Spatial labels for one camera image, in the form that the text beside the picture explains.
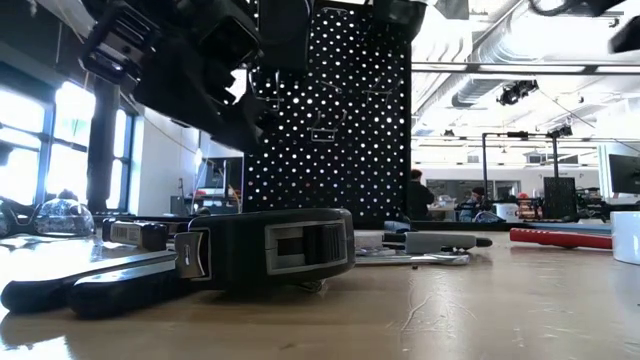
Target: computer monitor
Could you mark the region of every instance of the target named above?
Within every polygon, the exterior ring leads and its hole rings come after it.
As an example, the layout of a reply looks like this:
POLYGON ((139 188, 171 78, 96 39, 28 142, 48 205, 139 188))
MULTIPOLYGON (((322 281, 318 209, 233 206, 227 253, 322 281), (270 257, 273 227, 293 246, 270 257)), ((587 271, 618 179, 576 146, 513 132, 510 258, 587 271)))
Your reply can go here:
POLYGON ((609 155, 611 191, 640 194, 640 157, 609 155))

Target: table surface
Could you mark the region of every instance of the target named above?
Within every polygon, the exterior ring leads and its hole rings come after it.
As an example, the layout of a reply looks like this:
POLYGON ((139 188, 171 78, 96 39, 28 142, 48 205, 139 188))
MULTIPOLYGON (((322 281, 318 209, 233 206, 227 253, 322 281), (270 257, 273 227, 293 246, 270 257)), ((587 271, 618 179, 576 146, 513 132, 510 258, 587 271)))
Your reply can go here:
MULTIPOLYGON (((472 250, 468 266, 360 267, 318 294, 200 292, 102 321, 0 308, 0 359, 640 358, 639 266, 478 235, 494 246, 472 250)), ((34 264, 135 252, 98 241, 0 245, 0 288, 34 264)))

